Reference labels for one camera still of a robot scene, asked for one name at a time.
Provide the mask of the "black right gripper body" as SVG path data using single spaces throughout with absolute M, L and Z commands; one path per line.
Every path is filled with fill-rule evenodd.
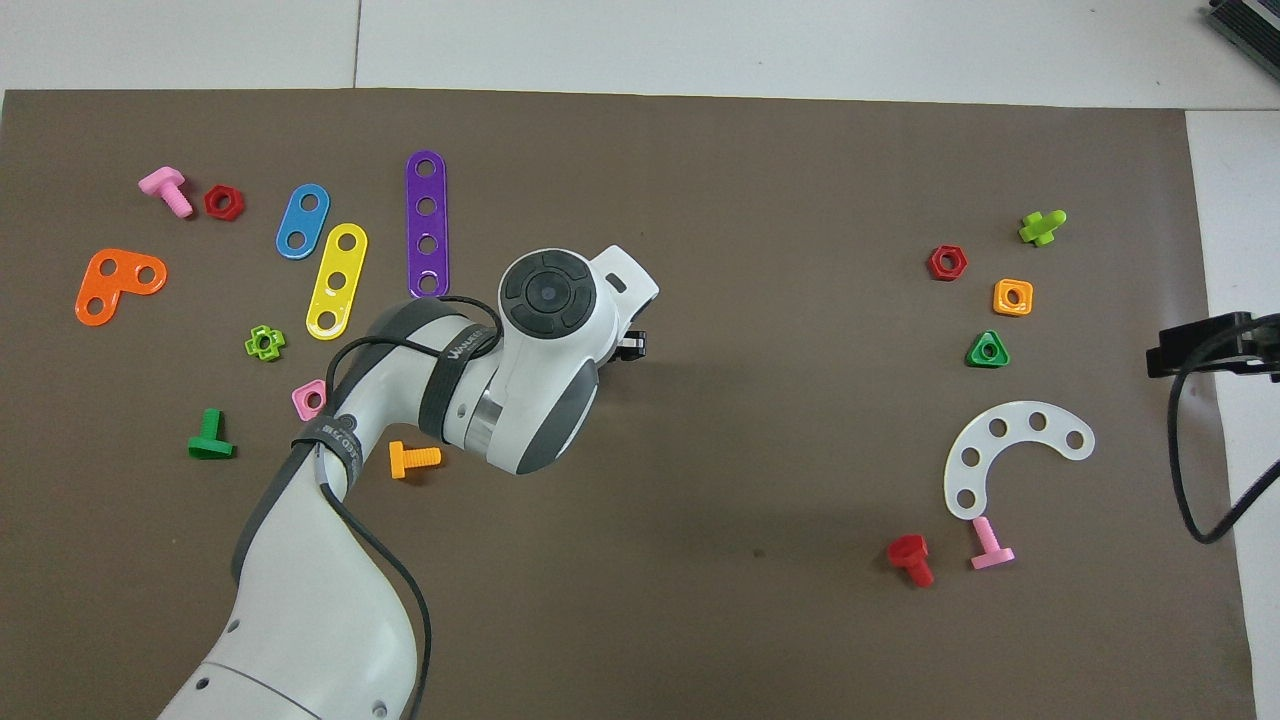
M 1258 357 L 1251 364 L 1251 374 L 1265 374 L 1272 383 L 1280 383 L 1280 314 L 1258 318 L 1251 341 Z

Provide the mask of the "brown table mat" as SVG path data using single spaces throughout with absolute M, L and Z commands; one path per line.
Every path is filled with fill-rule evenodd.
M 352 509 L 431 609 L 425 720 L 1254 720 L 1236 555 L 1169 488 L 1166 327 L 1208 315 L 1178 111 L 604 95 L 9 92 L 0 123 L 0 720 L 154 720 L 225 626 L 237 538 L 291 448 L 317 260 L 303 183 L 370 238 L 348 337 L 407 299 L 403 173 L 447 164 L 454 292 L 617 243 L 654 277 L 648 355 L 573 447 L 511 477 L 378 443 Z M 137 182 L 186 176 L 175 217 Z M 243 196 L 234 222 L 204 196 Z M 1044 247 L 1032 211 L 1068 219 Z M 932 250 L 960 246 L 956 281 Z M 166 284 L 88 327 L 102 249 Z M 1002 278 L 1028 316 L 992 309 Z M 274 363 L 244 351 L 282 331 Z M 983 331 L 1011 360 L 965 364 Z M 1091 457 L 989 469 L 1016 559 L 975 570 L 945 460 L 980 413 L 1052 404 Z M 236 455 L 187 452 L 206 407 Z M 886 559 L 925 537 L 934 584 Z

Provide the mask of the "white curved five-hole plate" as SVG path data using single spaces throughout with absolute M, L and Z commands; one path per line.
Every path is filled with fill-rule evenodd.
M 984 515 L 989 469 L 1005 450 L 1023 443 L 1082 461 L 1094 452 L 1096 437 L 1076 414 L 1047 402 L 1018 400 L 980 413 L 959 432 L 943 464 L 943 500 L 950 514 L 964 521 Z

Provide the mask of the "lime green cross-head screw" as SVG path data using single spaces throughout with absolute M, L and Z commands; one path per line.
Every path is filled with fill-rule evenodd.
M 1021 219 L 1018 234 L 1023 243 L 1044 247 L 1053 242 L 1053 233 L 1065 224 L 1066 219 L 1068 214 L 1064 210 L 1032 211 Z

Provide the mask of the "purple four-hole plate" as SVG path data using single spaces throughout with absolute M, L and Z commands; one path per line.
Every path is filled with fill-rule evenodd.
M 447 165 L 422 149 L 404 164 L 407 287 L 416 299 L 438 297 L 451 287 Z

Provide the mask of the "orange plastic screw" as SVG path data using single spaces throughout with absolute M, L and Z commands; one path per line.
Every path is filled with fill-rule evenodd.
M 438 447 L 410 447 L 402 441 L 392 441 L 388 445 L 390 477 L 397 480 L 407 480 L 411 471 L 438 468 L 444 461 L 444 455 Z

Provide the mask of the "pink plastic screw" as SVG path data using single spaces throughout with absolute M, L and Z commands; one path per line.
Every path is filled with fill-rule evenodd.
M 182 186 L 186 176 L 173 167 L 159 167 L 137 182 L 140 191 L 150 197 L 160 199 L 178 218 L 187 219 L 195 214 L 195 208 L 184 195 Z
M 975 570 L 995 568 L 1016 559 L 1014 551 L 1000 543 L 993 527 L 987 516 L 978 516 L 972 520 L 973 529 L 980 544 L 980 552 L 970 559 L 970 565 Z

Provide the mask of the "yellow three-hole plate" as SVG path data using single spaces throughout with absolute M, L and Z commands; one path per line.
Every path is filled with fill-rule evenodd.
M 346 332 L 367 250 L 367 233 L 356 223 L 329 232 L 305 318 L 315 340 L 333 341 Z

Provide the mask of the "black ribbed device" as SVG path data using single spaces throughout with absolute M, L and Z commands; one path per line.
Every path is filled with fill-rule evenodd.
M 1206 20 L 1280 82 L 1280 0 L 1208 0 Z

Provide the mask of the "red plastic screw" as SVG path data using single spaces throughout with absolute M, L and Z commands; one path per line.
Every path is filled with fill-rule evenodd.
M 904 571 L 915 587 L 929 588 L 934 584 L 934 574 L 928 562 L 929 550 L 924 536 L 900 536 L 887 547 L 886 559 L 892 568 Z

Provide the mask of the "blue two-hole plate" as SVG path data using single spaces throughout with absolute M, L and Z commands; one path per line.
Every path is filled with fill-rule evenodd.
M 315 251 L 330 202 L 328 191 L 320 184 L 305 183 L 293 190 L 275 236 L 275 250 L 282 258 L 300 261 Z

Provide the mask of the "green plastic screw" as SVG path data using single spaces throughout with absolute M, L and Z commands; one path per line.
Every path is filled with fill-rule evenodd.
M 223 460 L 236 455 L 236 446 L 221 437 L 223 411 L 206 407 L 201 415 L 200 429 L 187 441 L 187 452 L 201 460 Z

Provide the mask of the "orange angled three-hole plate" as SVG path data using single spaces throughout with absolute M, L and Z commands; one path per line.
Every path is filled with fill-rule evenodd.
M 166 284 L 166 264 L 154 255 L 102 249 L 88 261 L 76 296 L 76 319 L 88 327 L 110 322 L 125 295 L 155 295 Z

